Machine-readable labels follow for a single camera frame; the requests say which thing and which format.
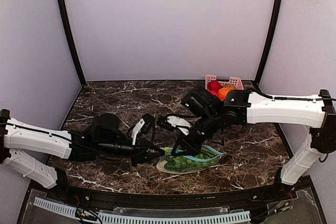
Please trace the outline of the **green grapes toy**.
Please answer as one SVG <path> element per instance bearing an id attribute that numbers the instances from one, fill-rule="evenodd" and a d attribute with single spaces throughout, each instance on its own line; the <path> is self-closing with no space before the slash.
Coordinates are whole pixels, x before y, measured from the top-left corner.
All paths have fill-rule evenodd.
<path id="1" fill-rule="evenodd" d="M 191 160 L 189 158 L 186 158 L 184 156 L 169 156 L 166 161 L 169 162 L 169 163 L 175 163 L 176 167 L 179 167 L 179 166 L 189 166 L 189 167 L 210 167 L 212 165 L 215 165 L 216 163 L 216 160 L 215 159 L 212 159 L 212 160 L 207 160 L 205 159 L 205 157 L 212 157 L 212 156 L 209 156 L 209 155 L 203 155 L 203 156 L 200 156 L 201 160 L 205 160 L 204 162 L 200 162 L 200 161 L 194 161 L 194 160 Z"/>

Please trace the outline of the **clear zip top bag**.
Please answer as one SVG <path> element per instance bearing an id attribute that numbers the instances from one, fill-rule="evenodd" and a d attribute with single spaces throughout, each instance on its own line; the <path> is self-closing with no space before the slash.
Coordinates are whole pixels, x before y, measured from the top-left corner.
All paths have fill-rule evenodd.
<path id="1" fill-rule="evenodd" d="M 172 147 L 162 147 L 162 149 L 165 155 L 160 157 L 156 169 L 168 174 L 189 174 L 205 170 L 216 165 L 224 155 L 208 145 L 203 145 L 201 152 L 196 156 L 173 156 Z"/>

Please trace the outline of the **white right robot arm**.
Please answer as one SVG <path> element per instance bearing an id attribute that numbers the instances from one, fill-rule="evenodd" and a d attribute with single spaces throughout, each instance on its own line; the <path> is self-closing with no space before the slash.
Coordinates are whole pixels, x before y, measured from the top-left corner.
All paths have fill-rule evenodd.
<path id="1" fill-rule="evenodd" d="M 292 186 L 323 155 L 335 151 L 335 107 L 328 90 L 308 96 L 264 94 L 258 90 L 233 90 L 221 101 L 201 86 L 192 89 L 181 101 L 198 119 L 188 123 L 181 116 L 170 115 L 168 124 L 181 135 L 172 155 L 194 156 L 206 140 L 218 130 L 232 125 L 284 123 L 309 127 L 299 150 L 280 170 L 279 182 Z"/>

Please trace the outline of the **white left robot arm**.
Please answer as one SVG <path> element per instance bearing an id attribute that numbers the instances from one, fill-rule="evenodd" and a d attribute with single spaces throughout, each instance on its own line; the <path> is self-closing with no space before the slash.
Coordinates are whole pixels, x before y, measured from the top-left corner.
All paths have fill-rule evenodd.
<path id="1" fill-rule="evenodd" d="M 9 166 L 44 188 L 67 187 L 67 175 L 60 168 L 42 164 L 26 150 L 45 153 L 75 162 L 94 161 L 98 155 L 129 158 L 132 166 L 161 157 L 165 151 L 149 141 L 144 134 L 155 134 L 155 118 L 145 114 L 130 128 L 131 136 L 123 134 L 120 119 L 111 113 L 95 116 L 84 131 L 54 131 L 32 126 L 1 110 L 1 164 Z"/>

